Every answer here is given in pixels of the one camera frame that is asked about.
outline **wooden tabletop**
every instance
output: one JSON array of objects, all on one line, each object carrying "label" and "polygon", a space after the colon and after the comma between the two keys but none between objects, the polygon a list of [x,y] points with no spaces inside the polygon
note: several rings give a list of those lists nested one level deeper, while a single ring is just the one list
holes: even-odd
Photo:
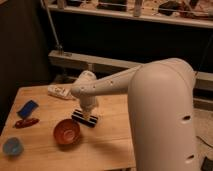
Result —
[{"label": "wooden tabletop", "polygon": [[[13,128],[20,120],[17,115],[24,104],[38,103],[31,117],[40,122],[28,128]],[[54,171],[54,170],[111,170],[135,166],[127,98],[125,95],[98,97],[99,106],[94,114],[99,117],[95,128],[80,125],[81,137],[75,145],[60,147],[55,143],[56,124],[71,117],[78,101],[61,100],[47,95],[47,86],[20,88],[0,137],[0,148],[9,137],[18,137],[24,152],[9,158],[0,152],[1,171]]]}]

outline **metal frame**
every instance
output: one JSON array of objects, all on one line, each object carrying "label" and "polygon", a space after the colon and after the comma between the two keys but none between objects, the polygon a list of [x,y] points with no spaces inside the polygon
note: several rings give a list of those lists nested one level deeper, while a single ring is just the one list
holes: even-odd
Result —
[{"label": "metal frame", "polygon": [[[113,74],[125,69],[143,65],[139,62],[130,62],[117,59],[109,59],[98,56],[83,55],[77,53],[64,52],[60,54],[56,50],[52,50],[49,54],[52,65],[62,68],[72,68],[85,70],[92,66],[94,72]],[[213,73],[196,72],[195,88],[201,90],[213,91]]]}]

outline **wooden bowl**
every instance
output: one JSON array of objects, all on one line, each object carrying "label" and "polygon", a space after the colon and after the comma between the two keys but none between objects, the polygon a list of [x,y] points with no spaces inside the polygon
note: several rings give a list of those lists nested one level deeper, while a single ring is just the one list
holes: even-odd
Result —
[{"label": "wooden bowl", "polygon": [[72,119],[64,119],[55,126],[53,135],[60,145],[72,144],[79,138],[80,126]]}]

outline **black wall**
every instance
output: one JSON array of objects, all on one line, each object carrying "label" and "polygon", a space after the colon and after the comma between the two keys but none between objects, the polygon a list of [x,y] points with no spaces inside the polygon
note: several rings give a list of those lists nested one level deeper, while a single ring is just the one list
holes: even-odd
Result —
[{"label": "black wall", "polygon": [[19,87],[51,79],[39,7],[39,0],[9,0],[0,5],[1,127]]},{"label": "black wall", "polygon": [[60,12],[53,19],[66,51],[137,62],[179,57],[213,72],[213,42],[200,68],[212,29]]}]

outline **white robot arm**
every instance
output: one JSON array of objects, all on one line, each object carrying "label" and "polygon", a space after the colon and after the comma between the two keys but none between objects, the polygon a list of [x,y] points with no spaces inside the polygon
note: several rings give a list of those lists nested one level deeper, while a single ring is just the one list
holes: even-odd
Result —
[{"label": "white robot arm", "polygon": [[193,69],[172,58],[97,80],[84,71],[71,93],[89,115],[95,96],[127,93],[138,171],[199,171],[193,127]]}]

